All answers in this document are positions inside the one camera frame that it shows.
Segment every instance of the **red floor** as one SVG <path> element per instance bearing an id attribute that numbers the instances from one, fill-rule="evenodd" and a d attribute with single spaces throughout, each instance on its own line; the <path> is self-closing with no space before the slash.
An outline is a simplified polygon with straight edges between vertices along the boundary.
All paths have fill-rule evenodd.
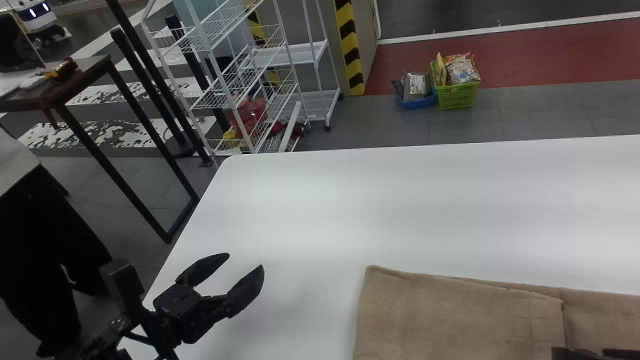
<path id="1" fill-rule="evenodd" d="M 640 79 L 640 19 L 381 45 L 365 95 L 393 94 L 404 70 L 473 51 L 483 88 Z"/>

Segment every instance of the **dark wooden table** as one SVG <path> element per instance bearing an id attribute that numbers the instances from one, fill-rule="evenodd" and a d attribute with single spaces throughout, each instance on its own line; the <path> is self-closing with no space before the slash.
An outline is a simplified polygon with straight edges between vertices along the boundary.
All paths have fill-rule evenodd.
<path id="1" fill-rule="evenodd" d="M 62 120 L 67 123 L 78 139 L 80 139 L 80 142 L 87 148 L 87 150 L 89 150 L 91 155 L 98 161 L 98 163 L 100 163 L 102 168 L 113 179 L 116 185 L 118 185 L 121 191 L 133 203 L 133 206 L 136 207 L 149 225 L 151 225 L 156 233 L 162 238 L 162 240 L 165 243 L 171 243 L 173 241 L 173 236 L 182 221 L 200 201 L 198 194 L 167 149 L 160 135 L 156 132 L 156 129 L 151 124 L 149 117 L 145 114 L 140 104 L 138 104 L 135 96 L 129 90 L 127 83 L 116 70 L 116 67 L 111 61 L 111 56 L 94 56 L 92 58 L 76 59 L 76 63 L 79 67 L 78 70 L 76 70 L 70 79 L 62 84 L 54 84 L 48 81 L 35 89 L 18 89 L 11 95 L 3 97 L 0 99 L 0 112 L 10 113 L 42 110 L 49 119 L 49 122 L 54 126 L 57 126 L 56 120 L 51 113 L 51 110 L 55 110 Z M 47 64 L 47 68 L 51 69 L 58 64 L 59 63 Z M 158 150 L 160 150 L 160 153 L 163 155 L 169 166 L 171 166 L 173 173 L 178 177 L 178 180 L 180 180 L 180 183 L 191 197 L 187 206 L 185 206 L 178 219 L 176 219 L 168 231 L 164 230 L 162 225 L 157 221 L 153 214 L 151 214 L 151 211 L 149 211 L 142 200 L 140 200 L 127 181 L 125 181 L 122 175 L 120 175 L 118 170 L 113 166 L 102 150 L 100 150 L 98 145 L 93 141 L 93 139 L 91 139 L 89 134 L 87 134 L 82 125 L 80 125 L 75 116 L 73 116 L 71 111 L 67 108 L 67 102 L 89 86 L 93 85 L 98 79 L 106 74 L 111 76 L 111 79 L 113 79 L 113 82 L 118 87 L 125 100 L 129 103 L 133 112 L 135 112 L 140 123 L 142 123 L 149 133 Z"/>

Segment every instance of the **green plastic basket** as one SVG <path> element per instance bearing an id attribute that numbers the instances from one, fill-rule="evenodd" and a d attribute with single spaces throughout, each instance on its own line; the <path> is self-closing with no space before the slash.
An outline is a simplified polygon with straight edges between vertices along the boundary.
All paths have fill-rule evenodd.
<path id="1" fill-rule="evenodd" d="M 438 102 L 441 110 L 470 108 L 474 104 L 476 90 L 481 81 L 462 85 L 436 86 L 435 73 L 436 61 L 432 61 L 431 78 L 433 80 L 433 88 L 438 92 Z"/>

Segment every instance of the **white table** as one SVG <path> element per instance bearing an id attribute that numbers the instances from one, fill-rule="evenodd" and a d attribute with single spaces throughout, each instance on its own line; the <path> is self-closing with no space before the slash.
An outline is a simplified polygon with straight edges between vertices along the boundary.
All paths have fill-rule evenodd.
<path id="1" fill-rule="evenodd" d="M 264 289 L 183 360 L 351 359 L 371 264 L 640 295 L 640 136 L 235 156 L 145 305 L 219 252 L 231 259 L 200 293 L 259 264 Z"/>

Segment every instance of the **yellow and black striped pillar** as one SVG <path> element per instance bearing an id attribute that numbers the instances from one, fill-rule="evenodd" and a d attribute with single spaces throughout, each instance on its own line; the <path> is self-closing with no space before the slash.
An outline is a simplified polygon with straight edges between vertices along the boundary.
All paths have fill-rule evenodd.
<path id="1" fill-rule="evenodd" d="M 340 30 L 340 47 L 342 48 L 350 93 L 351 95 L 363 95 L 364 75 L 362 74 L 358 33 L 356 32 L 351 0 L 335 0 L 335 18 Z"/>
<path id="2" fill-rule="evenodd" d="M 247 17 L 247 21 L 249 22 L 249 28 L 251 29 L 251 34 L 253 35 L 253 39 L 255 41 L 255 45 L 264 46 L 267 44 L 267 34 L 264 31 L 262 25 L 260 25 L 260 17 L 257 12 L 252 12 Z M 267 78 L 269 82 L 273 85 L 280 85 L 282 81 L 280 80 L 280 76 L 275 71 L 267 71 Z"/>
<path id="3" fill-rule="evenodd" d="M 255 44 L 258 46 L 266 44 L 267 34 L 265 34 L 264 28 L 260 25 L 260 17 L 258 17 L 258 13 L 252 12 L 249 14 L 247 21 L 249 22 L 249 28 L 251 29 L 251 34 L 253 34 Z"/>

